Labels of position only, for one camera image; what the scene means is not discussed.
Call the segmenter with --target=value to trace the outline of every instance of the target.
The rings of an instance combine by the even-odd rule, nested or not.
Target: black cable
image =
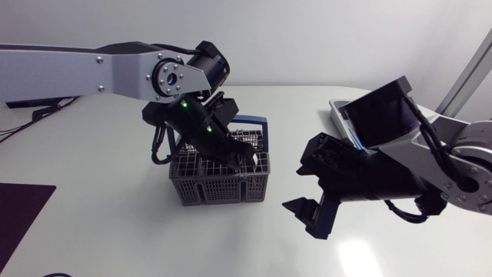
[[[43,277],[71,277],[71,276],[66,273],[52,273],[52,274],[44,275]]]
[[[407,95],[403,92],[401,95],[407,103],[408,108],[412,111],[412,113],[414,113],[417,120],[421,123],[421,133],[441,170],[456,183],[465,184],[466,179],[460,173],[456,162],[447,152],[447,145],[443,145],[441,143],[441,140],[439,139],[439,136],[437,135],[437,132],[432,124],[427,120],[427,118],[425,118],[420,109],[410,100]]]
[[[20,128],[20,127],[21,127],[21,126],[19,126],[19,127],[15,127],[15,128],[11,128],[11,129],[9,129],[9,130],[3,130],[3,131],[0,131],[0,132],[10,132],[10,131],[15,130],[15,129]]]
[[[185,140],[181,138],[181,140],[176,145],[176,149],[170,155],[168,155],[166,159],[160,160],[159,157],[157,157],[157,152],[159,151],[162,141],[164,140],[165,133],[166,124],[155,128],[154,141],[152,142],[152,161],[156,165],[168,164],[183,149],[183,146],[185,146]]]
[[[402,218],[407,222],[419,224],[425,222],[427,218],[429,218],[429,216],[425,212],[422,212],[421,215],[414,215],[414,214],[410,214],[409,212],[404,212],[399,208],[397,208],[390,200],[384,200],[384,203],[386,203],[390,211],[394,212],[396,215],[398,215],[400,218]]]
[[[186,55],[198,55],[201,53],[200,50],[196,50],[196,49],[190,50],[190,49],[185,49],[185,48],[181,48],[181,47],[173,46],[173,45],[164,45],[164,44],[155,43],[155,44],[153,44],[153,46],[157,46],[160,48],[164,48],[167,50],[171,50],[171,51],[178,52],[181,54],[186,54]]]
[[[7,135],[7,134],[8,134],[8,135],[7,135],[6,137],[4,137],[4,138],[0,139],[0,143],[2,143],[2,142],[4,142],[4,141],[6,141],[7,139],[9,139],[10,137],[12,137],[13,135],[15,135],[15,134],[17,134],[18,132],[20,132],[20,131],[22,131],[22,130],[26,129],[27,127],[29,127],[29,126],[31,126],[31,125],[33,125],[33,124],[35,124],[36,122],[39,122],[39,121],[41,121],[42,119],[49,117],[50,115],[54,115],[54,114],[55,114],[55,113],[57,113],[57,112],[60,112],[62,109],[64,109],[64,108],[66,108],[66,107],[70,106],[71,104],[73,104],[73,103],[74,103],[75,101],[77,101],[77,99],[79,99],[79,98],[80,98],[79,96],[75,96],[72,100],[70,100],[70,101],[69,101],[69,102],[67,102],[66,104],[64,104],[64,105],[61,105],[61,106],[57,107],[54,111],[49,112],[49,113],[48,113],[48,114],[46,114],[46,115],[40,115],[40,116],[39,116],[39,117],[37,117],[37,118],[36,118],[36,120],[34,120],[34,121],[30,121],[30,122],[28,122],[28,123],[26,123],[26,124],[24,124],[24,125],[20,125],[19,127],[15,127],[15,128],[10,129],[10,130],[14,130],[14,131],[7,132],[7,133],[5,133],[5,134],[1,134],[1,135]]]

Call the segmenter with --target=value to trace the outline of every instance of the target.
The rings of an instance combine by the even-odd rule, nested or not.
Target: grid mesh
[[[198,190],[193,181],[176,180],[173,181],[176,191],[183,205],[200,205],[201,200],[198,195]]]
[[[247,178],[246,196],[247,202],[263,201],[268,175]]]
[[[241,188],[237,179],[207,180],[204,181],[203,189],[208,204],[241,201]]]
[[[235,131],[233,139],[251,143],[257,163],[237,157],[238,171],[203,159],[193,146],[186,144],[172,160],[169,178],[173,181],[183,205],[237,203],[264,200],[270,165],[263,152],[261,131]]]

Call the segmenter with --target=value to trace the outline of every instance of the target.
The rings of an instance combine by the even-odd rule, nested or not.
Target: white surface
[[[334,132],[341,87],[230,87],[241,114],[269,121],[262,203],[183,207],[168,167],[151,163],[144,102],[88,96],[0,145],[0,182],[56,185],[1,276],[490,276],[492,218],[448,206],[412,225],[383,202],[340,206],[327,241],[282,202],[319,199],[295,170],[308,139]],[[28,121],[0,107],[0,129]],[[401,203],[411,207],[411,201]]]
[[[231,63],[228,85],[375,89],[406,75],[435,109],[490,30],[491,10],[491,0],[2,0],[0,43],[209,40]]]

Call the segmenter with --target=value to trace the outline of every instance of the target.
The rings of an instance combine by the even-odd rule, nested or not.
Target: white wall
[[[492,27],[491,0],[0,0],[0,43],[215,43],[227,85],[374,89],[406,75],[436,108]]]

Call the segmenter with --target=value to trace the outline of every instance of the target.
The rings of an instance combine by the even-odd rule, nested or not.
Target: black mat
[[[0,183],[0,273],[55,189]]]

